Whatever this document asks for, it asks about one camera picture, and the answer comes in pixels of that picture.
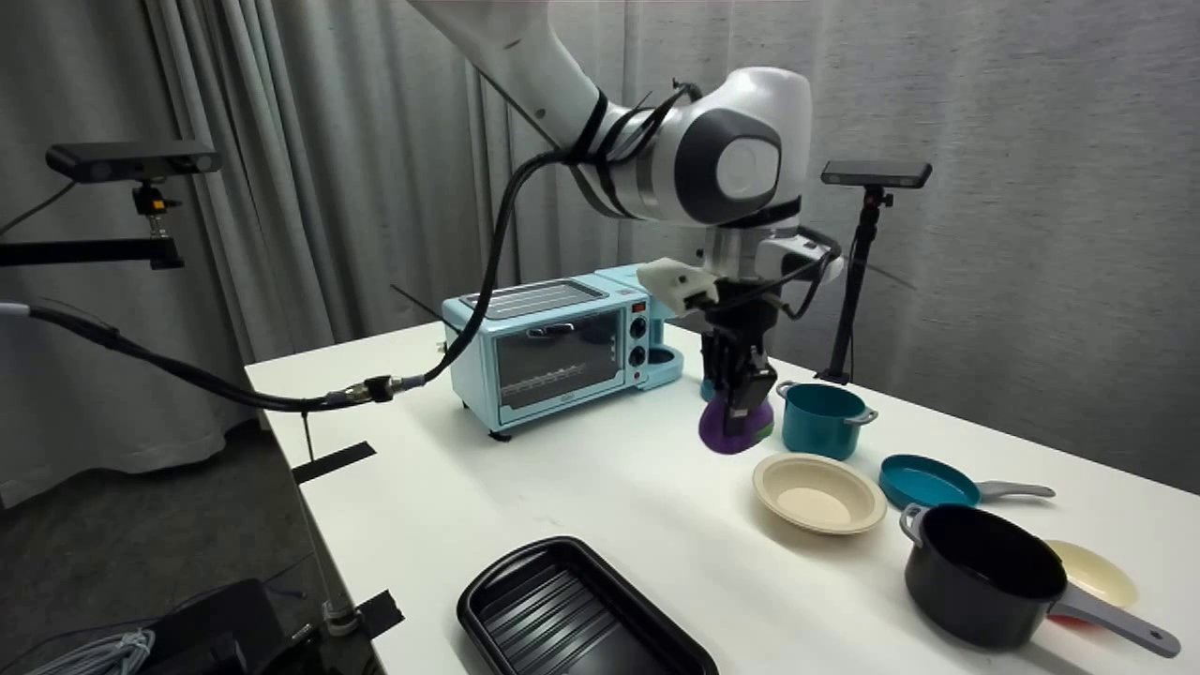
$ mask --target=black baking tray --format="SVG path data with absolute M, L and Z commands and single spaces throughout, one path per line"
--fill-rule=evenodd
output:
M 526 544 L 458 600 L 499 675 L 715 675 L 714 655 L 573 535 Z

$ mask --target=teal mug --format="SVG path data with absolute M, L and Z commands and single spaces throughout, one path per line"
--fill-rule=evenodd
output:
M 794 452 L 850 456 L 858 427 L 879 412 L 864 397 L 824 384 L 779 384 L 783 397 L 783 447 Z

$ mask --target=light blue toaster oven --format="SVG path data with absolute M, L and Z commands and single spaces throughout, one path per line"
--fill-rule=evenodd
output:
M 461 329 L 475 295 L 441 300 L 441 320 Z M 475 340 L 453 360 L 450 384 L 466 410 L 494 435 L 566 410 L 656 391 L 681 375 L 681 355 L 663 345 L 661 306 L 633 267 L 581 279 L 494 289 Z

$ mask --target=white table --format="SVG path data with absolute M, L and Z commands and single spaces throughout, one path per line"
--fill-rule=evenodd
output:
M 1019 652 L 979 652 L 935 635 L 904 592 L 908 540 L 896 512 L 858 540 L 820 540 L 764 517 L 751 469 L 779 452 L 764 437 L 738 456 L 698 435 L 698 339 L 681 384 L 628 392 L 490 442 L 458 404 L 450 380 L 391 404 L 315 415 L 320 451 L 368 437 L 380 452 L 305 484 L 305 499 L 356 600 L 384 589 L 404 621 L 376 640 L 391 670 L 471 670 L 453 602 L 499 555 L 540 535 L 581 535 L 726 675 L 793 670 L 1200 670 L 1200 499 L 1085 456 L 1068 456 L 956 415 L 858 391 L 881 419 L 864 432 L 856 469 L 900 451 L 951 462 L 988 481 L 1053 484 L 1053 505 L 995 512 L 1046 540 L 1078 540 L 1141 586 L 1135 612 L 1185 640 L 1159 660 L 1103 629 L 1046 621 Z M 260 391 L 324 392 L 365 375 L 423 372 L 441 329 L 418 326 L 246 367 Z M 305 465 L 295 415 L 271 415 Z

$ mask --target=toaster oven window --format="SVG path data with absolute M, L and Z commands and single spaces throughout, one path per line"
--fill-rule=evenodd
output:
M 620 380 L 620 314 L 586 314 L 499 340 L 499 397 L 526 410 Z

